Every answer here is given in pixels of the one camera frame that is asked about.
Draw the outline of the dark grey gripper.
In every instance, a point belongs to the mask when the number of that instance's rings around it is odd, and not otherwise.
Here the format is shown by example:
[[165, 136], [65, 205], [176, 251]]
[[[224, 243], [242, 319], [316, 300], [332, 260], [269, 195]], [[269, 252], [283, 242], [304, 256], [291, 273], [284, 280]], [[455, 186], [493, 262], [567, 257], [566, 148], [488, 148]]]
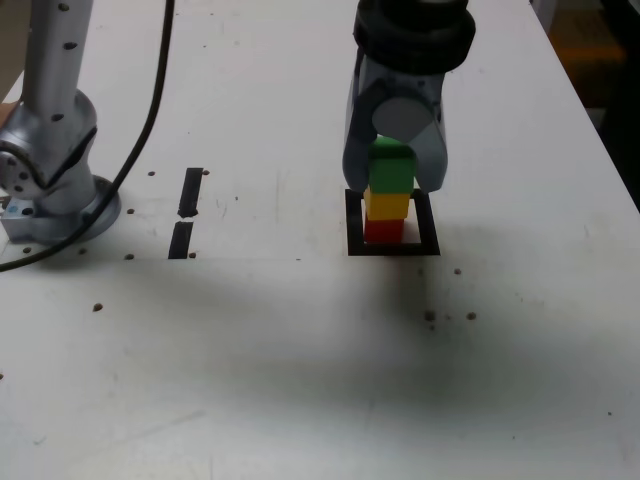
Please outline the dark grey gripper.
[[[357, 52], [342, 158], [344, 178], [351, 190], [364, 192], [369, 184], [369, 146], [378, 134], [412, 150], [415, 178], [423, 192], [442, 187], [448, 167], [445, 135], [438, 122], [443, 120], [444, 78], [444, 74], [402, 73], [375, 62], [363, 51]], [[384, 84], [392, 92], [413, 93], [419, 98], [396, 96], [384, 101]]]

